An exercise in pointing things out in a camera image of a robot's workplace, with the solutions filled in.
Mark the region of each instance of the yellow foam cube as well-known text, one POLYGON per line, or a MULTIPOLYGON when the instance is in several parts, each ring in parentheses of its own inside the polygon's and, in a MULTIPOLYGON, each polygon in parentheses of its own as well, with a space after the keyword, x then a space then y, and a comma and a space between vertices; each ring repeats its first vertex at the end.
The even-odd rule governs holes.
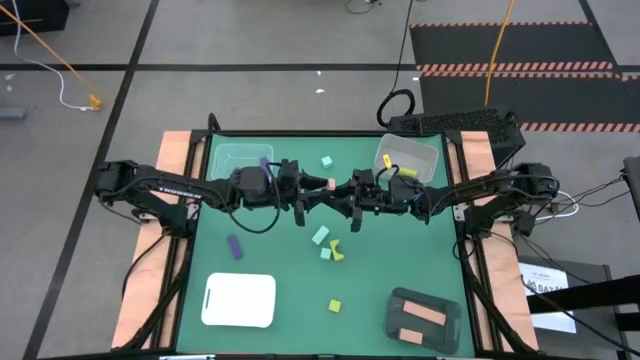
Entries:
POLYGON ((329 311, 339 313, 340 306, 342 306, 342 303, 338 300, 331 299, 331 301, 329 301, 329 311))
POLYGON ((340 244, 340 239, 329 241, 329 246, 331 247, 331 254, 333 255, 333 261, 338 262, 344 260, 344 255, 338 253, 338 244, 340 244))

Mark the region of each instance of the purple block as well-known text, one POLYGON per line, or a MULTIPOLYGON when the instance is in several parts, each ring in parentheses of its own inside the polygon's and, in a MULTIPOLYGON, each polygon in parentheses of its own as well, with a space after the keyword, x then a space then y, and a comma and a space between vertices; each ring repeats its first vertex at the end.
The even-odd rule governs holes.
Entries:
POLYGON ((227 242, 229 243, 233 257, 236 258, 236 260, 240 259, 242 257, 242 250, 240 250, 238 238, 235 235, 229 235, 227 237, 227 242))

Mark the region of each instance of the black mat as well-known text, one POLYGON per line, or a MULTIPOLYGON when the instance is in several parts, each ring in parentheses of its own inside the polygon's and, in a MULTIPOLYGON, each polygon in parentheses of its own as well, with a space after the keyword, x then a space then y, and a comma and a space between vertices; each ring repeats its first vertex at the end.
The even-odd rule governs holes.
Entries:
MULTIPOLYGON (((497 23, 414 24, 411 40, 416 64, 487 63, 499 30, 497 23)), ((533 63, 546 63, 539 70, 566 71, 603 70, 613 62, 606 44, 588 23, 513 23, 505 30, 496 59, 496 63, 514 63, 514 67, 522 63, 524 71, 535 71, 542 65, 525 69, 527 63, 531 67, 533 63), (550 62, 555 63, 553 69, 549 69, 550 62)))
MULTIPOLYGON (((522 130, 640 130, 638 110, 628 89, 615 75, 496 73, 495 76, 489 105, 515 111, 522 130)), ((424 73, 420 79, 424 110, 450 113, 482 107, 485 81, 486 73, 424 73)))

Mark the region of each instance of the orange striped edge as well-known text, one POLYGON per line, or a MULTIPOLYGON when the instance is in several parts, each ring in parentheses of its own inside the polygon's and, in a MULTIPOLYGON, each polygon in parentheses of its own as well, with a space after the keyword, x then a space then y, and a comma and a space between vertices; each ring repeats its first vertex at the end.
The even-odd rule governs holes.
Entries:
MULTIPOLYGON (((489 68, 488 63, 454 63, 454 64, 422 64, 418 65, 420 71, 451 71, 451 67, 455 71, 486 71, 489 68)), ((613 69, 613 64, 607 61, 584 61, 575 63, 565 62, 534 62, 534 63, 495 63, 496 71, 603 71, 613 69)))
POLYGON ((640 132, 640 124, 586 123, 522 123, 521 131, 546 132, 640 132))
MULTIPOLYGON (((411 29, 418 27, 445 27, 445 26, 501 26, 501 22, 460 22, 460 23, 415 23, 409 25, 411 29)), ((515 21, 509 22, 509 26, 539 26, 539 25, 591 25, 588 21, 515 21)))
MULTIPOLYGON (((452 66, 443 67, 443 71, 422 70, 422 77, 486 77, 486 71, 450 71, 452 66)), ((540 71, 519 71, 507 72, 497 71, 491 74, 493 78, 572 78, 572 79, 604 79, 620 78, 618 74, 609 72, 598 73, 569 73, 569 72, 540 72, 540 71)))
POLYGON ((622 81, 633 81, 640 79, 638 75, 622 75, 622 81))

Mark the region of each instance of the white cable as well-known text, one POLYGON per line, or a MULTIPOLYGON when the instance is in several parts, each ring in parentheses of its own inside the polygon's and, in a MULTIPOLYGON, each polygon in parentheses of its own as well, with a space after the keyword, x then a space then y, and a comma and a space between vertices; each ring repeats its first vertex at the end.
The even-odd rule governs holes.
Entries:
POLYGON ((578 210, 580 210, 580 205, 578 205, 578 202, 576 201, 576 199, 574 199, 571 195, 567 194, 564 191, 558 190, 558 194, 562 194, 562 195, 566 196, 569 200, 571 200, 571 202, 573 203, 573 206, 572 206, 573 207, 573 211, 568 213, 568 214, 556 214, 556 215, 542 216, 542 217, 536 218, 536 221, 547 220, 547 219, 551 219, 551 218, 569 217, 569 216, 573 216, 573 215, 578 213, 578 210))
MULTIPOLYGON (((18 20, 20 19, 20 13, 18 12, 18 4, 16 4, 16 0, 11 0, 13 2, 13 11, 15 12, 16 18, 18 20)), ((87 111, 87 110, 91 110, 91 107, 89 106, 72 106, 67 104, 66 102, 64 102, 64 100, 62 100, 62 94, 64 94, 64 78, 62 77, 62 74, 56 70, 51 68, 50 66, 47 66, 43 63, 39 63, 37 61, 34 60, 29 60, 29 59, 25 59, 22 56, 20 56, 20 54, 18 54, 18 44, 20 43, 20 33, 21 33, 22 27, 20 26, 20 24, 18 23, 18 32, 16 33, 16 41, 13 44, 13 53, 16 54, 16 56, 18 58, 20 58, 22 61, 26 61, 28 63, 31 64, 36 64, 36 65, 40 65, 43 68, 47 69, 47 70, 51 70, 54 73, 56 73, 58 75, 58 77, 60 78, 60 103, 66 107, 68 107, 69 109, 73 109, 73 110, 80 110, 80 111, 87 111)))

